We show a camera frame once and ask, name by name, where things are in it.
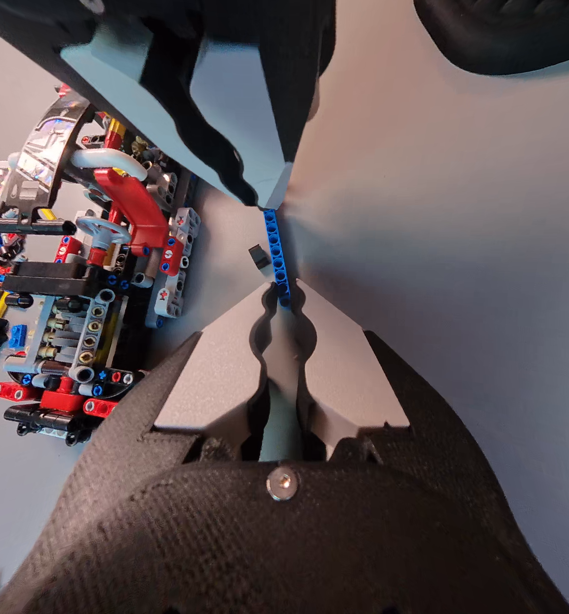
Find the black office chair seat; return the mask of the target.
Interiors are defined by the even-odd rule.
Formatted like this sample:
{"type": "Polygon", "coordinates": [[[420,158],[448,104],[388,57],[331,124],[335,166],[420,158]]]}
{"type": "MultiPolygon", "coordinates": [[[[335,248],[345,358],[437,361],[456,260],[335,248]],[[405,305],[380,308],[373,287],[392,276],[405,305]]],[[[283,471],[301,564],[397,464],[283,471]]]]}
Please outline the black office chair seat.
{"type": "Polygon", "coordinates": [[[428,35],[453,65],[514,75],[569,61],[569,1],[414,1],[428,35]]]}

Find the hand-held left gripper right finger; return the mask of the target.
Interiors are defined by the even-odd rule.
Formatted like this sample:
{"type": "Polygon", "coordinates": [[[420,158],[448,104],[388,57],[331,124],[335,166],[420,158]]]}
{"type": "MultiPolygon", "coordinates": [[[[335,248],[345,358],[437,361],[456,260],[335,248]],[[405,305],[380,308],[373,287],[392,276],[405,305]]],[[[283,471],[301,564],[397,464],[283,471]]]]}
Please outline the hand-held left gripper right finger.
{"type": "Polygon", "coordinates": [[[306,458],[328,460],[342,440],[410,427],[362,326],[299,279],[294,315],[306,458]]]}

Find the partly built lego car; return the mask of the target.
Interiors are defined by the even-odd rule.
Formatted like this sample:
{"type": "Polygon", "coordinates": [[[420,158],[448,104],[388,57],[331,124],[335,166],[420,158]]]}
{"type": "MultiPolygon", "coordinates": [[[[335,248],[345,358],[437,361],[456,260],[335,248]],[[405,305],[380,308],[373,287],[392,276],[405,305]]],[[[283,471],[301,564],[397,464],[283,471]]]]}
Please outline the partly built lego car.
{"type": "Polygon", "coordinates": [[[66,84],[6,162],[26,260],[5,277],[0,399],[17,435],[93,431],[148,374],[154,331],[182,315],[201,219],[197,178],[66,84]]]}

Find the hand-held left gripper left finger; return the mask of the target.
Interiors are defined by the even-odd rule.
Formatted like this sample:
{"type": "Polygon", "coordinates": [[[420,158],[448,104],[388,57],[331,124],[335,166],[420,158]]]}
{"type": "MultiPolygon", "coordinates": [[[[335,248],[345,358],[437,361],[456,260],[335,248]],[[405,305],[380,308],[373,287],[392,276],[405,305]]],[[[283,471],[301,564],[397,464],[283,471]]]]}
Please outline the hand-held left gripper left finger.
{"type": "Polygon", "coordinates": [[[266,282],[204,327],[154,428],[227,442],[258,460],[270,415],[264,352],[272,341],[278,289],[266,282]]]}

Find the long blue lego beam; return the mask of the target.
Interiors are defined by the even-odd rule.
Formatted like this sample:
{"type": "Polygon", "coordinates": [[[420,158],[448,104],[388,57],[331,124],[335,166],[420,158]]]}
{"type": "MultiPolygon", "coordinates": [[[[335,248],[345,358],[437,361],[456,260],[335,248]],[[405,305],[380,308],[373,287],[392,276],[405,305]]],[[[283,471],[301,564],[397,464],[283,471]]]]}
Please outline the long blue lego beam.
{"type": "Polygon", "coordinates": [[[267,231],[268,246],[272,259],[273,274],[278,290],[278,301],[285,310],[291,308],[291,289],[285,264],[285,257],[281,242],[280,230],[273,209],[264,211],[265,228],[267,231]]]}

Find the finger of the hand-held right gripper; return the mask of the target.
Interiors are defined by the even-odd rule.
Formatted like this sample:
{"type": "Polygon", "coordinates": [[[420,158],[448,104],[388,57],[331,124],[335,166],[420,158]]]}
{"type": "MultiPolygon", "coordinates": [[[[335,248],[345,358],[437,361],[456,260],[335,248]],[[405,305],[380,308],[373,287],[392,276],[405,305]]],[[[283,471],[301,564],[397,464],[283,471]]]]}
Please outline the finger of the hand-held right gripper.
{"type": "Polygon", "coordinates": [[[259,207],[278,209],[293,163],[283,155],[258,46],[205,38],[190,95],[205,120],[236,149],[242,178],[257,193],[259,207]]]}
{"type": "Polygon", "coordinates": [[[60,57],[168,156],[205,179],[218,178],[243,204],[258,206],[237,150],[190,96],[197,50],[164,29],[96,28],[90,42],[68,45],[60,57]]]}

